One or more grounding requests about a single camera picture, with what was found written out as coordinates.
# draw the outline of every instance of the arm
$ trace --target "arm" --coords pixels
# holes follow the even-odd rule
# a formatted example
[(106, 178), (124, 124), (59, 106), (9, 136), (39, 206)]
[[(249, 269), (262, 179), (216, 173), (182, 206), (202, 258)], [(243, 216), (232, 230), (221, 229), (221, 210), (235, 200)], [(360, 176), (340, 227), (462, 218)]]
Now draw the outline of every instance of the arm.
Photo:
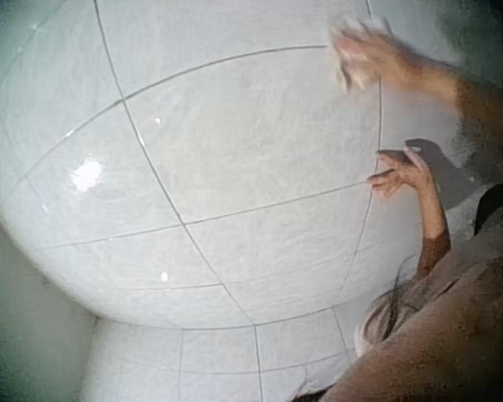
[(347, 33), (335, 44), (339, 49), (359, 53), (367, 69), (401, 90), (427, 93), (471, 120), (478, 121), (503, 146), (503, 93), (496, 88), (477, 85), (451, 69), (414, 54), (407, 47), (378, 33), (358, 36)]
[(403, 184), (416, 191), (423, 222), (423, 246), (416, 274), (416, 279), (421, 279), (451, 250), (451, 241), (430, 168), (410, 147), (404, 152), (395, 157), (390, 152), (378, 152), (378, 158), (391, 169), (371, 176), (367, 182), (386, 197)]
[(423, 64), (413, 89), (438, 97), (459, 113), (479, 122), (503, 146), (503, 92), (484, 88), (447, 68)]
[(423, 222), (423, 245), (416, 278), (421, 279), (451, 250), (449, 228), (439, 201), (438, 190), (432, 182), (417, 192)]

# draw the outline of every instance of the cloth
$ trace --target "cloth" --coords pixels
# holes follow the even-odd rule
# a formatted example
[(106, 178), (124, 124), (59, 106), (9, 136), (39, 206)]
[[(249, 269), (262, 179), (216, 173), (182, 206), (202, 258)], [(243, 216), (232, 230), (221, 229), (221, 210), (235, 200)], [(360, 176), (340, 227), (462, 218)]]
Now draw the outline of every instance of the cloth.
[[(424, 314), (424, 307), (462, 286), (475, 286), (495, 258), (503, 256), (503, 208), (495, 211), (482, 226), (478, 235), (455, 250), (451, 250), (420, 281), (407, 281), (399, 287), (398, 318), (393, 333), (415, 314)], [(358, 356), (366, 353), (384, 338), (390, 313), (389, 293), (375, 299), (355, 330), (355, 350)]]
[(357, 20), (342, 18), (340, 21), (332, 23), (329, 29), (330, 52), (334, 56), (335, 77), (344, 92), (348, 92), (354, 86), (365, 89), (369, 84), (378, 79), (378, 73), (374, 69), (361, 68), (353, 62), (365, 62), (367, 58), (363, 54), (357, 54), (338, 50), (334, 44), (345, 37), (345, 31), (353, 34), (362, 34), (366, 31), (378, 31), (389, 34), (386, 24), (377, 18), (367, 20)]

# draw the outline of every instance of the hand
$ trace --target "hand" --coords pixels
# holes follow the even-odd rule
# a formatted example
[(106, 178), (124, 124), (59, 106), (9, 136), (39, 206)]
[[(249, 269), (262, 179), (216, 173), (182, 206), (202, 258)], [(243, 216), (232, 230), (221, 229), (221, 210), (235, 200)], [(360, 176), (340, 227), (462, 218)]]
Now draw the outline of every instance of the hand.
[(411, 50), (395, 44), (382, 33), (344, 31), (334, 46), (340, 52), (365, 56), (347, 66), (348, 70), (374, 70), (381, 78), (403, 90), (418, 90), (423, 84), (424, 61)]
[(410, 147), (404, 153), (394, 155), (392, 152), (379, 151), (378, 159), (390, 169), (375, 174), (367, 179), (371, 188), (384, 197), (391, 197), (403, 184), (424, 193), (434, 187), (433, 175), (428, 165)]

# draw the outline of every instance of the white wall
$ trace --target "white wall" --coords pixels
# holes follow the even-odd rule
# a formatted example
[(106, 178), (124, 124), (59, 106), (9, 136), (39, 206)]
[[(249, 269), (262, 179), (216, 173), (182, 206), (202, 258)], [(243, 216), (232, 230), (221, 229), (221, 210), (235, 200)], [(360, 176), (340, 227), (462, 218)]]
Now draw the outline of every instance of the white wall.
[(95, 320), (0, 229), (0, 401), (77, 401)]

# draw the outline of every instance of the person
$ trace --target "person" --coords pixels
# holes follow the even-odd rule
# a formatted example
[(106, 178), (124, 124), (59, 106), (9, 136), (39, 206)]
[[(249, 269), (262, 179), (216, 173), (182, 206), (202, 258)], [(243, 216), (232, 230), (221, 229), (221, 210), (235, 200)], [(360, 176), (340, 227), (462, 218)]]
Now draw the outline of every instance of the person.
[[(364, 54), (359, 67), (389, 85), (434, 95), (477, 120), (503, 147), (503, 95), (421, 59), (389, 38), (347, 33), (337, 44)], [(480, 200), (475, 236), (451, 250), (428, 165), (410, 147), (378, 152), (389, 169), (373, 191), (417, 193), (423, 244), (415, 276), (371, 303), (355, 333), (359, 356), (328, 389), (294, 402), (503, 400), (503, 184)]]

